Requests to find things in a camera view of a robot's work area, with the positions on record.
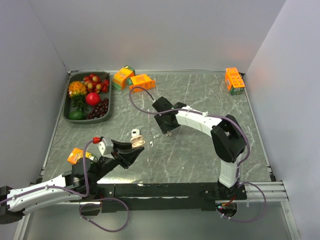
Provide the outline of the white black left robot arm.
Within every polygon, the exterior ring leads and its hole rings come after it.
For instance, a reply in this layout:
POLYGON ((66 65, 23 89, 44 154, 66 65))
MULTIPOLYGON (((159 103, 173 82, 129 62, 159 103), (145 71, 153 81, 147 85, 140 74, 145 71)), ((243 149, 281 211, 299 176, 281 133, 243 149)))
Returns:
POLYGON ((85 153, 71 166, 71 170, 48 181, 14 189, 0 189, 0 223, 20 221, 40 208, 62 202, 93 201, 99 195, 98 181, 121 166, 128 169, 145 149, 145 141, 119 142, 110 138, 95 137, 89 144, 96 144, 100 157, 85 153))

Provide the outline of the beige earbud charging case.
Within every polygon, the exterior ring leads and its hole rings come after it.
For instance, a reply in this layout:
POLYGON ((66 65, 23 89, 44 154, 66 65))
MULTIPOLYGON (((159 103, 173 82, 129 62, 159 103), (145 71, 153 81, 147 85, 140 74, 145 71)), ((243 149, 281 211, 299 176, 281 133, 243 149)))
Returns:
POLYGON ((131 143, 131 147, 133 149, 139 148, 139 147, 143 147, 146 143, 146 141, 144 140, 144 137, 142 135, 137 135, 137 136, 133 136, 130 139, 130 143, 131 143))

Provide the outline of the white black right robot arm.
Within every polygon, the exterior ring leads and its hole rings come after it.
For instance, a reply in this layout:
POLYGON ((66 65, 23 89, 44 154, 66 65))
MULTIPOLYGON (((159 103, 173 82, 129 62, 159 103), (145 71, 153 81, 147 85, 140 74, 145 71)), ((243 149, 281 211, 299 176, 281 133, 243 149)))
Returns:
POLYGON ((154 118, 163 134, 179 126, 187 126, 211 137, 214 150, 221 160, 218 193, 223 199, 230 199, 238 187, 238 162, 247 145, 240 127, 236 127, 236 119, 232 115, 227 115, 227 119, 209 116, 182 102, 173 105, 164 97, 158 98, 152 107, 158 112, 154 118))

